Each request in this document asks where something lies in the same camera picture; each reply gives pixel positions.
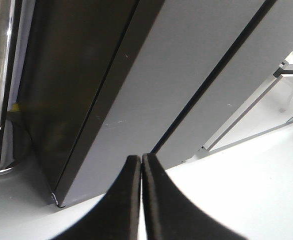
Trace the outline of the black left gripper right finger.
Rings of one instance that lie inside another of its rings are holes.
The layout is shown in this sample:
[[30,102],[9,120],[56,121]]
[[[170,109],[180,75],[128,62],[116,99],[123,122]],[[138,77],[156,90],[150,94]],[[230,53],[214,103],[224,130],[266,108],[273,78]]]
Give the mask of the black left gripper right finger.
[[243,240],[194,205],[154,153],[142,156],[142,201],[149,240]]

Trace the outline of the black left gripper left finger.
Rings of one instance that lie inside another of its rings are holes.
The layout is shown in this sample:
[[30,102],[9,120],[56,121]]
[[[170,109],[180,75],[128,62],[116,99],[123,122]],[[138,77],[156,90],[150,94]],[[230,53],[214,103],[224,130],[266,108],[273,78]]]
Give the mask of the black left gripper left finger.
[[136,240],[141,196],[141,159],[129,155],[102,199],[55,240]]

